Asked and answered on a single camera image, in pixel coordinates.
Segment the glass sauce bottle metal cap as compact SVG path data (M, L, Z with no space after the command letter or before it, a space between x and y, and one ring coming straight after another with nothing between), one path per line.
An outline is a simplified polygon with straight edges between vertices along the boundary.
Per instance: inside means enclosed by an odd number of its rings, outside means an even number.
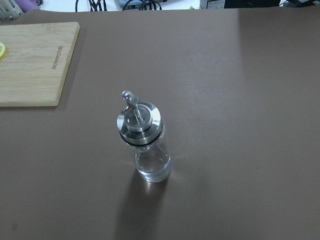
M126 106L116 120L119 135L139 175L150 183L162 182L170 175L172 159L160 110L128 90L122 92L122 98Z

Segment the black monitor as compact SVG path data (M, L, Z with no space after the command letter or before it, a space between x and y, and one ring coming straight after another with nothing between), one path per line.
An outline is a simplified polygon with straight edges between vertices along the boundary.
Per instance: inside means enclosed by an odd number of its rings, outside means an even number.
M280 0L225 0L225 9L278 7Z

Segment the lemon slice toy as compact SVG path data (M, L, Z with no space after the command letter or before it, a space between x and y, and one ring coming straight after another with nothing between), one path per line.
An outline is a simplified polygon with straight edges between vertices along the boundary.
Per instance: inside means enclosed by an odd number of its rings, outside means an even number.
M0 42L0 59L6 54L7 47L4 43Z

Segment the aluminium frame post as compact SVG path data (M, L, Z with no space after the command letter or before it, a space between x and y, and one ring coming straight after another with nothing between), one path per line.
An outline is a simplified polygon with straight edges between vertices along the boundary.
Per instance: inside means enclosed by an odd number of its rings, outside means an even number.
M15 0L0 0L0 19L14 20L21 14L22 10Z

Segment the bamboo cutting board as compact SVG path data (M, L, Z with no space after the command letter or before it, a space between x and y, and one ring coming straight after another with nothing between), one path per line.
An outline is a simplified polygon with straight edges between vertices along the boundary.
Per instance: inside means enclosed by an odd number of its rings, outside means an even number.
M1 107L57 106L79 30L78 22L1 25Z

